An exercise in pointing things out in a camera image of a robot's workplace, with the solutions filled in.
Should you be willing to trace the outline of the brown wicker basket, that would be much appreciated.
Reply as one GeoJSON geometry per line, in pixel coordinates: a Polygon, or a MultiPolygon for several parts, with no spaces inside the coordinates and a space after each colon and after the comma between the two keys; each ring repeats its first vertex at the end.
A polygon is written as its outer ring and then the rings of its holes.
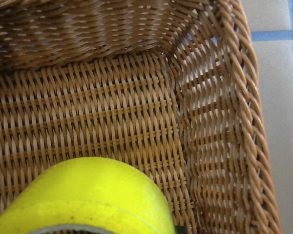
{"type": "Polygon", "coordinates": [[[143,171],[190,234],[279,234],[239,0],[0,0],[0,214],[48,167],[143,171]]]}

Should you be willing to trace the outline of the yellow tape roll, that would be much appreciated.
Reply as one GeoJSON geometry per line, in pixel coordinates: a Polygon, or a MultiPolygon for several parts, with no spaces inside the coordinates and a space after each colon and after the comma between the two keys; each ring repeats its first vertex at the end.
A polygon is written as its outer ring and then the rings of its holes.
{"type": "Polygon", "coordinates": [[[168,202],[136,168],[104,157],[58,163],[0,215],[0,234],[54,231],[99,234],[173,234],[168,202]]]}

